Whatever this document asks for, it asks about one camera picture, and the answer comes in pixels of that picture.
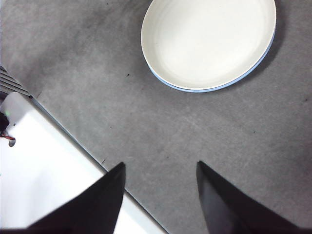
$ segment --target gray carpet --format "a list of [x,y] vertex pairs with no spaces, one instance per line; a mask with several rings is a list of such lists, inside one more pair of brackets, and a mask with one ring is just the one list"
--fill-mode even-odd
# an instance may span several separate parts
[[206,234],[195,166],[312,227],[312,1],[276,1],[272,48],[246,78],[191,94],[149,71],[150,0],[2,0],[1,62],[173,234]]

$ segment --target white platform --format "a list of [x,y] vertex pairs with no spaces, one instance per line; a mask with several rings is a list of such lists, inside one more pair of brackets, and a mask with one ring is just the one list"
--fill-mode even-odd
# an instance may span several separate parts
[[[16,138],[13,147],[0,138],[1,228],[27,227],[103,175],[30,100],[11,93],[0,110],[9,118],[9,135]],[[165,232],[125,194],[114,233]]]

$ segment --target white plate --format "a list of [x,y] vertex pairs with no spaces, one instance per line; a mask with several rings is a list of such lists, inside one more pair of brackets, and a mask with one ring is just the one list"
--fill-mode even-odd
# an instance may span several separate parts
[[237,82],[261,62],[275,23],[274,0],[153,0],[141,45],[162,82],[207,92]]

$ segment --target blue plate rim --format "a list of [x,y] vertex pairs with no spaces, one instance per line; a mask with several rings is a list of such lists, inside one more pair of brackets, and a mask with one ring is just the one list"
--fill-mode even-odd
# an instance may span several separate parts
[[261,62],[262,60],[264,59],[264,57],[267,55],[268,51],[270,50],[271,46],[272,46],[272,43],[273,43],[273,40],[274,40],[274,36],[275,36],[275,30],[276,28],[274,29],[274,33],[273,33],[273,36],[272,36],[272,39],[270,41],[270,44],[268,46],[268,48],[266,49],[266,51],[264,52],[264,54],[262,55],[262,57],[258,60],[258,62],[255,63],[255,65],[249,69],[247,72],[245,72],[244,74],[242,74],[240,77],[226,83],[226,84],[223,84],[223,85],[220,85],[220,86],[217,86],[215,88],[210,88],[210,89],[199,89],[199,90],[193,90],[193,89],[183,89],[183,88],[180,88],[180,87],[177,87],[177,86],[174,86],[172,84],[169,84],[167,83],[166,81],[164,81],[151,67],[150,65],[148,64],[151,72],[154,74],[155,77],[157,77],[157,79],[159,79],[162,83],[168,85],[169,87],[171,88],[174,88],[174,89],[177,89],[177,90],[180,90],[180,91],[184,91],[184,92],[189,92],[189,93],[206,93],[206,92],[212,92],[212,91],[215,91],[215,90],[219,90],[219,89],[223,89],[225,87],[228,87],[238,81],[240,81],[241,79],[243,79],[244,77],[246,77],[247,75],[249,75]]

